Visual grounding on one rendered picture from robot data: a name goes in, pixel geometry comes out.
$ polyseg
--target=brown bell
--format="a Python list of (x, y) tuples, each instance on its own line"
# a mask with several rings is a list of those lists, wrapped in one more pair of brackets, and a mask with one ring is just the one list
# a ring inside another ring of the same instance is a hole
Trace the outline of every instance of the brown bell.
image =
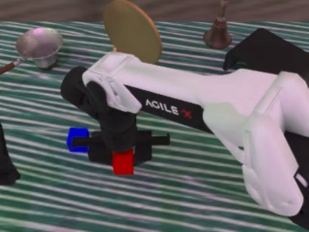
[(225, 9), (228, 0), (220, 1), (220, 11), (214, 21), (211, 29), (204, 34), (204, 42), (207, 46), (215, 49), (222, 49), (228, 47), (232, 38), (227, 31), (227, 22), (225, 19)]

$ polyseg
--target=wooden handle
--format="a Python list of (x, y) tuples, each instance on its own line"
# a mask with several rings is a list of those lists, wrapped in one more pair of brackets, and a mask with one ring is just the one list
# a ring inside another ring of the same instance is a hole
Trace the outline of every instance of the wooden handle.
[(11, 70), (14, 67), (15, 67), (15, 64), (13, 62), (1, 67), (0, 75), (6, 73), (7, 71)]

